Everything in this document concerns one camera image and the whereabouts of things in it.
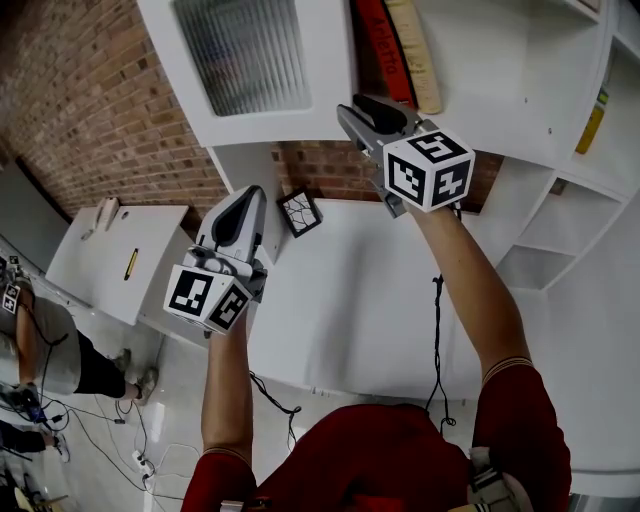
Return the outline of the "white power strip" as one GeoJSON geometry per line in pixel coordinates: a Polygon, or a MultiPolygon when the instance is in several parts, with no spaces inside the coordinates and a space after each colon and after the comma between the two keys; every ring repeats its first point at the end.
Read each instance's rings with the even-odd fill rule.
{"type": "Polygon", "coordinates": [[[134,450],[132,458],[136,464],[138,472],[143,475],[144,479],[151,478],[155,475],[155,466],[142,452],[134,450]]]}

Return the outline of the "person's right forearm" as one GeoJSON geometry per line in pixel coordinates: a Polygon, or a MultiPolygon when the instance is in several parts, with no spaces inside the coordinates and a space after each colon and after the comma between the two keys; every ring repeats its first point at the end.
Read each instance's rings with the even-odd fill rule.
{"type": "Polygon", "coordinates": [[[450,209],[408,212],[441,271],[454,310],[474,347],[483,375],[499,363],[530,360],[517,305],[473,236],[450,209]]]}

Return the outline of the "person's left forearm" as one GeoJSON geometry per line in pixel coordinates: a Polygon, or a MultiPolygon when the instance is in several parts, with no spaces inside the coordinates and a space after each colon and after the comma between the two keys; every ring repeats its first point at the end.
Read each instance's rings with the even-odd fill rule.
{"type": "Polygon", "coordinates": [[[242,314],[229,333],[209,340],[201,435],[206,451],[230,451],[250,463],[253,396],[246,326],[247,315],[242,314]]]}

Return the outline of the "person's red shirt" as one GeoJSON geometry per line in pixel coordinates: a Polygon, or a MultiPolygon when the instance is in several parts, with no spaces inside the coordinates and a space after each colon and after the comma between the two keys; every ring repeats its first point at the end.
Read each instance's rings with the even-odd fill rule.
{"type": "MultiPolygon", "coordinates": [[[[486,376],[472,445],[532,512],[566,512],[570,453],[542,378],[512,358],[486,376]]],[[[267,512],[450,512],[468,506],[481,470],[415,405],[353,405],[314,425],[263,482],[226,450],[204,454],[181,512],[270,498],[267,512]]]]}

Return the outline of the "beige book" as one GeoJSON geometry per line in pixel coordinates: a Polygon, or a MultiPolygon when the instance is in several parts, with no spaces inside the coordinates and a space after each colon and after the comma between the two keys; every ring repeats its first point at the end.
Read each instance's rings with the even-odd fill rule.
{"type": "Polygon", "coordinates": [[[398,35],[416,97],[425,114],[442,112],[438,82],[418,12],[412,0],[384,0],[398,35]]]}

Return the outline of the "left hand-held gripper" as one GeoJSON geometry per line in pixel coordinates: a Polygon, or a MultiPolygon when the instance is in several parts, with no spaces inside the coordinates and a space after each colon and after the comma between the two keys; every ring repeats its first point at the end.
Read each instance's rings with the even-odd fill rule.
{"type": "Polygon", "coordinates": [[[228,333],[251,302],[260,302],[268,271],[259,261],[267,198],[251,185],[203,218],[196,243],[172,268],[163,309],[206,333],[228,333]]]}

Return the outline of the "glass cabinet door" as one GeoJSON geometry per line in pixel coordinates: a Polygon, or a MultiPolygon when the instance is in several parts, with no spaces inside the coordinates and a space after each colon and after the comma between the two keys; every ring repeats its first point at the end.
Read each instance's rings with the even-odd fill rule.
{"type": "Polygon", "coordinates": [[[343,140],[357,70],[348,0],[137,0],[205,147],[343,140]]]}

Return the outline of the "wooden chair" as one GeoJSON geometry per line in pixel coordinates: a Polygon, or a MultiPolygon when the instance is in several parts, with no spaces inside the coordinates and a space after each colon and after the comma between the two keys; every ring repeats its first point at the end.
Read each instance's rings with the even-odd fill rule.
{"type": "Polygon", "coordinates": [[[64,512],[61,503],[68,498],[63,495],[54,499],[35,502],[28,498],[24,492],[18,488],[14,488],[14,496],[17,506],[23,512],[64,512]]]}

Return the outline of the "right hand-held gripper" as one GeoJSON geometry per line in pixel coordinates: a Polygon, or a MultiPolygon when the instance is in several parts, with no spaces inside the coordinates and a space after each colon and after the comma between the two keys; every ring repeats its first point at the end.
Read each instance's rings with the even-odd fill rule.
{"type": "Polygon", "coordinates": [[[336,114],[357,149],[377,164],[372,183],[394,217],[403,214],[402,202],[430,212],[467,196],[475,151],[452,131],[375,95],[354,94],[336,114]]]}

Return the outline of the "white telephone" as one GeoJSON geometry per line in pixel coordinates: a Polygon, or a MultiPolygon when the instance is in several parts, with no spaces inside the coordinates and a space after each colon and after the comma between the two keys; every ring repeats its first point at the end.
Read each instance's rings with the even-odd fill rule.
{"type": "Polygon", "coordinates": [[[81,240],[86,241],[94,233],[100,231],[106,232],[113,222],[119,208],[120,202],[117,197],[104,197],[94,212],[92,227],[81,236],[81,240]]]}

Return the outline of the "white desk hutch shelving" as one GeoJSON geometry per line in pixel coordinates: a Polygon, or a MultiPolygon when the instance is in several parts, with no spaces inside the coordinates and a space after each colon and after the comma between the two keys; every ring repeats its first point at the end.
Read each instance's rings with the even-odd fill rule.
{"type": "MultiPolygon", "coordinates": [[[[477,240],[505,282],[547,290],[640,189],[640,13],[629,0],[414,0],[443,110],[436,125],[504,161],[477,240]],[[601,86],[604,118],[575,152],[601,86]]],[[[205,147],[226,187],[282,193],[273,142],[205,147]]]]}

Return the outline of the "red book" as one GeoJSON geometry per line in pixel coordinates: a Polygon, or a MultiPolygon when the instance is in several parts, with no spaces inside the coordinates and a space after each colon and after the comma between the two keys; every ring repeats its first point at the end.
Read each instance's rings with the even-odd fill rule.
{"type": "Polygon", "coordinates": [[[416,93],[384,0],[350,0],[360,91],[416,109],[416,93]]]}

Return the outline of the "yellow book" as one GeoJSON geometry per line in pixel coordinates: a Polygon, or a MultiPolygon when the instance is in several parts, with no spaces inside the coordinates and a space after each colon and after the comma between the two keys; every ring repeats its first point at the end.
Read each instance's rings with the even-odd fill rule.
{"type": "Polygon", "coordinates": [[[608,101],[609,93],[604,86],[601,86],[590,117],[575,148],[576,153],[584,155],[589,150],[604,118],[608,101]]]}

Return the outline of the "black picture frame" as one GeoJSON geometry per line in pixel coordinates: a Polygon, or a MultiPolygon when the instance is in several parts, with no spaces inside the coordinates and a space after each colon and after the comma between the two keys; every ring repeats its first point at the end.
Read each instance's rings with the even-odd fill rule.
{"type": "Polygon", "coordinates": [[[322,222],[322,215],[306,186],[278,199],[276,205],[294,238],[299,238],[322,222]]]}

